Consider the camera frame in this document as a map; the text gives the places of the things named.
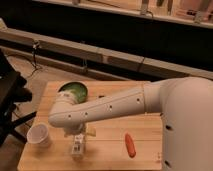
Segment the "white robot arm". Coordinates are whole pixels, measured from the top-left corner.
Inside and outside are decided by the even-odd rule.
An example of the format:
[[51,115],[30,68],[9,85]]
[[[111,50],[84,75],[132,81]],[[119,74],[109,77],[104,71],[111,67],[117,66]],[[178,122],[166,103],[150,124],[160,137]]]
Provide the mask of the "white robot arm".
[[213,81],[205,78],[166,79],[81,104],[60,92],[48,121],[79,134],[88,122],[145,113],[162,116],[162,171],[213,171]]

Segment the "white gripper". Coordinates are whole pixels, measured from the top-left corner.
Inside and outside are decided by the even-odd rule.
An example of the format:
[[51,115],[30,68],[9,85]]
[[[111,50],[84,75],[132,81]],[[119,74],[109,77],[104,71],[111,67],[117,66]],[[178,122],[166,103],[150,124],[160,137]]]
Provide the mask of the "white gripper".
[[[71,126],[65,126],[63,128],[64,130],[64,136],[71,136],[71,135],[78,135],[85,131],[85,125],[84,124],[77,124],[77,125],[71,125]],[[86,134],[88,136],[95,136],[96,135],[96,129],[93,127],[87,127],[86,128]]]

